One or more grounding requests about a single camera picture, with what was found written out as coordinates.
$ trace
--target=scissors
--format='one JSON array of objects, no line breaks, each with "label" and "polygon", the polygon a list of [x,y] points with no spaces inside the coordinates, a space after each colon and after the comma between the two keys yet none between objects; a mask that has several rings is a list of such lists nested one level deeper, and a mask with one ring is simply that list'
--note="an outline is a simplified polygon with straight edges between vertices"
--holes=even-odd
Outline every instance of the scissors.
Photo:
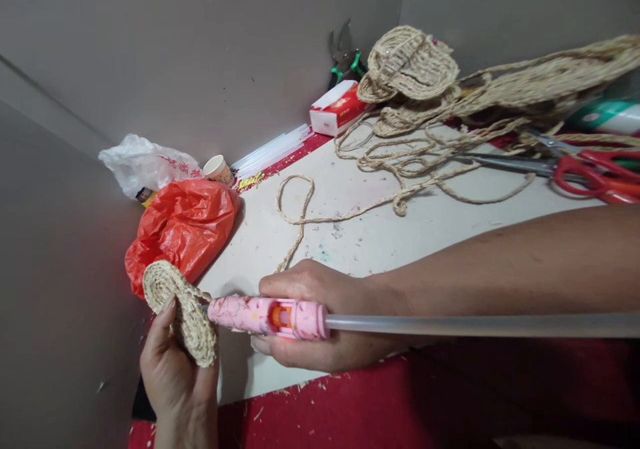
[{"label": "scissors", "polygon": [[[640,173],[615,162],[615,159],[640,161],[639,152],[582,150],[580,147],[551,139],[548,135],[533,129],[526,132],[549,149],[553,157],[537,160],[469,152],[457,155],[488,165],[549,177],[562,190],[575,195],[598,197],[612,204],[640,203]],[[564,151],[574,154],[577,158],[567,155]],[[576,187],[571,183],[578,183],[583,187]]]}]

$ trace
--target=green-handled pliers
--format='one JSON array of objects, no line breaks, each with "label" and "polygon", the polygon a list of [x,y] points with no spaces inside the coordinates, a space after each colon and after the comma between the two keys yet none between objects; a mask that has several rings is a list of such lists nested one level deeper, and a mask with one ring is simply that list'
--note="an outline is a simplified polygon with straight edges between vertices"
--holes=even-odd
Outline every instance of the green-handled pliers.
[{"label": "green-handled pliers", "polygon": [[333,38],[333,31],[331,31],[330,34],[329,49],[331,50],[331,56],[335,61],[335,67],[331,69],[329,89],[335,87],[343,80],[359,81],[367,72],[366,66],[360,60],[360,50],[351,48],[350,24],[351,19],[348,19],[343,24],[342,29],[340,29],[337,45]]}]

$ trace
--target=tissue box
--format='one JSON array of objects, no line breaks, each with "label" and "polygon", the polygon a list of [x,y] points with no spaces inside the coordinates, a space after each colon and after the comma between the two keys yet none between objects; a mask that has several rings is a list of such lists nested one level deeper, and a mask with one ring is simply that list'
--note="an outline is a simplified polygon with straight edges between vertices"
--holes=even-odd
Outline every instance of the tissue box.
[{"label": "tissue box", "polygon": [[356,81],[342,81],[311,106],[309,117],[314,132],[337,137],[349,129],[371,104],[358,99]]}]

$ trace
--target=twine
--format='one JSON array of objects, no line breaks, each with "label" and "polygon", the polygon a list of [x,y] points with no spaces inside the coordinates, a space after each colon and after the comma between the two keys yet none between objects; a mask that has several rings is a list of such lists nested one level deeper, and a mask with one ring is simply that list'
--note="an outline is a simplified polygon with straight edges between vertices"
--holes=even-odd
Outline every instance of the twine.
[{"label": "twine", "polygon": [[[451,52],[444,43],[407,26],[392,29],[376,42],[369,56],[369,72],[358,86],[358,98],[369,103],[389,101],[396,95],[404,95],[408,99],[403,99],[400,104],[391,101],[381,111],[363,114],[349,130],[335,140],[335,154],[341,159],[355,160],[357,167],[362,170],[388,171],[398,181],[400,189],[347,215],[306,218],[307,207],[315,189],[313,180],[300,174],[286,177],[278,188],[275,207],[286,222],[300,226],[300,230],[277,272],[289,266],[308,223],[346,221],[389,202],[392,203],[393,211],[403,217],[407,214],[407,201],[416,193],[433,187],[438,187],[456,200],[473,204],[502,202],[517,195],[533,182],[535,174],[526,174],[523,183],[505,195],[484,200],[461,195],[446,182],[457,175],[477,169],[480,164],[473,163],[448,172],[443,172],[442,169],[455,153],[469,151],[512,131],[519,134],[519,139],[507,155],[530,149],[537,145],[537,141],[525,132],[520,132],[526,125],[544,125],[549,135],[556,134],[563,125],[558,119],[593,97],[607,83],[640,65],[640,37],[625,35],[536,60],[498,65],[459,81],[455,81],[458,66],[450,57]],[[479,81],[481,84],[469,89],[465,84],[470,81]],[[473,132],[468,132],[464,127],[452,139],[439,137],[429,127],[450,117],[482,119],[477,113],[490,108],[494,109],[494,120],[496,117],[501,118],[489,127]],[[344,141],[364,119],[374,115],[380,117],[373,124],[372,132],[386,140],[374,143],[362,155],[351,155],[348,149],[343,148]],[[422,125],[425,126],[424,136],[398,138]],[[626,147],[603,147],[600,143],[621,144],[633,149],[640,146],[640,139],[622,135],[563,134],[556,138],[561,141],[592,143],[593,145],[585,148],[598,150],[628,150]],[[419,143],[420,146],[409,150],[376,153],[381,147],[412,147],[414,143]],[[424,157],[434,153],[434,159]],[[427,179],[407,185],[408,179],[417,177]],[[281,208],[284,187],[294,178],[304,179],[310,184],[298,219],[291,219]]]},{"label": "twine", "polygon": [[143,287],[147,304],[156,314],[165,307],[167,300],[177,297],[177,313],[171,331],[198,366],[211,366],[217,353],[215,331],[207,313],[198,307],[211,302],[211,296],[192,286],[177,268],[165,260],[147,266]]}]

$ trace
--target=white table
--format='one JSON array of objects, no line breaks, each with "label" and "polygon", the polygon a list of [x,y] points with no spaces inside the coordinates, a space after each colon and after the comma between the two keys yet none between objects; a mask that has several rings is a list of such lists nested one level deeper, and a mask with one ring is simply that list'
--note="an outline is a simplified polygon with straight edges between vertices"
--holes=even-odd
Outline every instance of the white table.
[{"label": "white table", "polygon": [[[439,129],[446,133],[448,127]],[[483,151],[497,151],[487,145]],[[346,214],[366,207],[398,188],[387,172],[365,173],[355,161],[339,159],[329,142],[284,169],[279,175],[243,194],[245,214],[233,239],[201,278],[199,287],[214,297],[241,292],[256,294],[258,282],[272,274],[295,241],[298,227],[281,219],[275,194],[281,180],[300,173],[315,180],[315,194],[307,217]],[[492,199],[516,188],[523,175],[481,168],[451,180],[460,194]],[[308,183],[294,179],[283,193],[283,210],[298,218]],[[538,177],[531,186],[507,201],[473,205],[458,202],[439,189],[422,193],[408,203],[406,217],[391,204],[341,223],[307,225],[292,265],[313,258],[357,277],[408,264],[481,232],[508,226],[548,213],[599,205],[594,199],[576,200],[550,190]],[[221,404],[250,398],[323,375],[285,368],[273,358],[256,354],[247,334],[220,329]]]}]

